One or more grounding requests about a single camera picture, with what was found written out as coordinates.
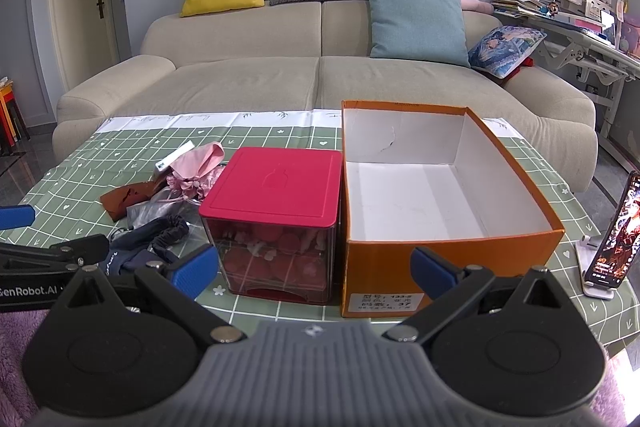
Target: stool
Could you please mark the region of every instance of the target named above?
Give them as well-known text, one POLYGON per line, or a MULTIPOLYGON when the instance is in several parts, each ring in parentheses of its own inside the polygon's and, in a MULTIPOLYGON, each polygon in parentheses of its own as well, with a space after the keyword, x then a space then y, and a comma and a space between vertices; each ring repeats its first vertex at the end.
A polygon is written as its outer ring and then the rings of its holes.
POLYGON ((9 80, 0 87, 0 120, 2 121, 0 148, 2 154, 11 154, 11 149, 18 140, 30 139, 20 108, 15 101, 13 85, 13 81, 9 80))

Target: box label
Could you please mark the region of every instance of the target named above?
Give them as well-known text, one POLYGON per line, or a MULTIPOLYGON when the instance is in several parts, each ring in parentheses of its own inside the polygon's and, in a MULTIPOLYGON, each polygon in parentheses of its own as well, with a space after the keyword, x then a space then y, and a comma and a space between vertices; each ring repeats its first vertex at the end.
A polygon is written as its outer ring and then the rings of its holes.
POLYGON ((350 312, 415 312, 424 293, 352 293, 350 312))

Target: desk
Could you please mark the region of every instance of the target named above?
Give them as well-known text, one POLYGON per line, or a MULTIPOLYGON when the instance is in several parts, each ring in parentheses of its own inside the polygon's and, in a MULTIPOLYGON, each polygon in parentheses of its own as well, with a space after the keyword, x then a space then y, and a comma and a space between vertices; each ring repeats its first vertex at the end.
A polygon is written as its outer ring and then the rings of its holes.
MULTIPOLYGON (((584 234, 597 235, 596 226, 560 175, 513 127, 500 119, 484 122, 529 173, 562 220, 566 233, 547 266, 597 339, 610 346, 614 355, 625 341, 640 333, 640 305, 633 288, 625 280, 609 302, 583 295, 572 243, 584 234)), ((147 181, 155 163, 187 140, 196 146, 220 142, 227 160, 239 147, 248 145, 341 150, 342 118, 339 110, 320 109, 111 118, 29 191, 23 203, 37 208, 35 222, 25 229, 0 231, 0 241, 48 247, 92 233, 110 235, 123 223, 114 223, 98 198, 113 187, 147 181)), ((193 218, 182 215, 190 222, 190 235, 173 247, 179 257, 208 243, 197 213, 193 218)), ((222 273, 197 301, 247 334, 253 333, 261 320, 297 321, 301 327, 343 320, 337 302, 315 306, 233 295, 222 273)), ((371 322, 382 333, 397 320, 373 318, 371 322)))
POLYGON ((636 170, 636 167, 613 147, 609 141, 609 132, 618 112, 625 83, 640 80, 640 60, 623 54, 596 37, 555 24, 543 16, 512 16, 503 12, 498 14, 517 18, 525 26, 544 30, 548 34, 560 35, 568 40, 568 45, 563 46, 545 39, 537 48, 536 53, 545 58, 550 69, 560 70, 572 64, 580 70, 578 76, 580 82, 586 84, 589 75, 595 73, 601 84, 612 86, 610 90, 607 90, 607 96, 585 92, 594 103, 607 107, 602 129, 598 133, 598 143, 626 171, 636 170))

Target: phone stand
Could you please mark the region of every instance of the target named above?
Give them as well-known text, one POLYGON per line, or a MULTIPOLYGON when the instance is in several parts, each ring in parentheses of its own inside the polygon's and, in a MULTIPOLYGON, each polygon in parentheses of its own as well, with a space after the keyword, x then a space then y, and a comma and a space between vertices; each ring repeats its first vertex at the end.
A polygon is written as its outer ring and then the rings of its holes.
POLYGON ((584 280, 584 276, 591 266, 593 258, 596 257, 598 248, 602 241, 603 238, 601 237, 589 237, 588 235, 584 235, 580 241, 575 242, 575 253, 578 257, 580 282, 582 283, 582 291, 584 294, 594 299, 610 301, 615 295, 612 289, 597 285, 591 286, 584 280))

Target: red storage box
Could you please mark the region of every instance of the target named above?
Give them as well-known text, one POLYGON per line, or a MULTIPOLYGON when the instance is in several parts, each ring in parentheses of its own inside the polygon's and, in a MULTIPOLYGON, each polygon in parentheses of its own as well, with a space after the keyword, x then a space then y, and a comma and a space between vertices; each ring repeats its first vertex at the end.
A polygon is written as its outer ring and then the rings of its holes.
POLYGON ((233 293, 299 303, 330 298, 342 154, 243 147, 200 216, 233 293))

